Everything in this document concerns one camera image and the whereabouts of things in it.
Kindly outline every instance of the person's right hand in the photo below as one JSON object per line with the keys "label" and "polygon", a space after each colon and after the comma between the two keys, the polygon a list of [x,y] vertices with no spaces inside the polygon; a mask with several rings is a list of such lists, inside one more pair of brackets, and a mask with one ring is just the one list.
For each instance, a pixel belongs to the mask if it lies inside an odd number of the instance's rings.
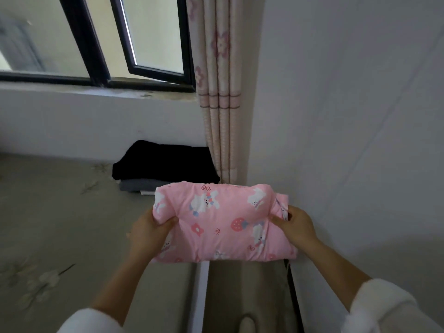
{"label": "person's right hand", "polygon": [[270,215],[269,220],[282,229],[291,244],[302,251],[306,251],[310,245],[318,242],[313,221],[309,215],[298,207],[288,206],[288,221],[275,215]]}

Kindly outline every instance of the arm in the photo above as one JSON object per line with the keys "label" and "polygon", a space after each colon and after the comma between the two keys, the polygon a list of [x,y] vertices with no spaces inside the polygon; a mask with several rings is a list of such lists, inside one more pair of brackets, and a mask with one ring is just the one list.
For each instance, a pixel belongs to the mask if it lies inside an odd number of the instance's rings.
{"label": "arm", "polygon": [[131,241],[128,258],[93,301],[91,308],[108,314],[123,326],[143,271],[160,252],[177,221],[178,218],[173,217],[158,225],[151,208],[133,224],[131,233],[127,234]]}
{"label": "arm", "polygon": [[359,288],[371,278],[318,239],[306,212],[288,206],[288,213],[288,221],[277,216],[271,216],[270,221],[282,229],[291,244],[313,261],[347,311],[350,311]]}

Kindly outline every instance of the glass pane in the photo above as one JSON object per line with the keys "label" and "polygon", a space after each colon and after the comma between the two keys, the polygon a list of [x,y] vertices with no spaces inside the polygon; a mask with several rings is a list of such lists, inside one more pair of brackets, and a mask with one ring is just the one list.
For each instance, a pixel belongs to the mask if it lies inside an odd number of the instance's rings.
{"label": "glass pane", "polygon": [[149,79],[128,71],[110,0],[86,0],[86,4],[111,77]]}
{"label": "glass pane", "polygon": [[59,0],[0,0],[0,71],[89,77]]}
{"label": "glass pane", "polygon": [[182,74],[177,0],[122,0],[136,65]]}

